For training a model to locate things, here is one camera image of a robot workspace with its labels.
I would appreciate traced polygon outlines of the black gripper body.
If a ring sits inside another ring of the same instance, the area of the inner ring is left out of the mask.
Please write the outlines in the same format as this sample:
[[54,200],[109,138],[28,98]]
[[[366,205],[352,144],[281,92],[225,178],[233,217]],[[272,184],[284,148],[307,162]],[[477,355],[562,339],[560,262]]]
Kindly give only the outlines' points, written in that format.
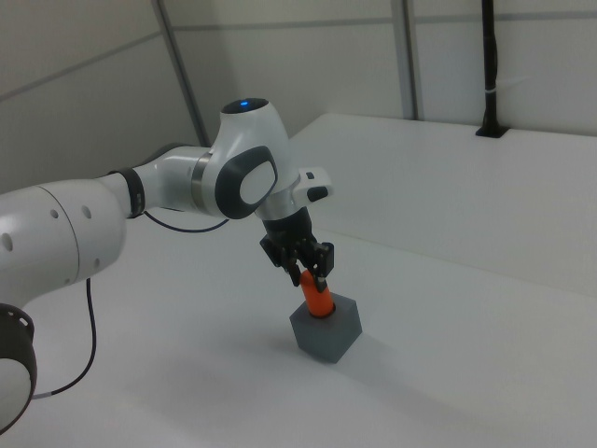
[[296,249],[310,253],[317,243],[312,234],[312,220],[306,207],[282,219],[264,220],[266,235],[260,241],[265,251]]

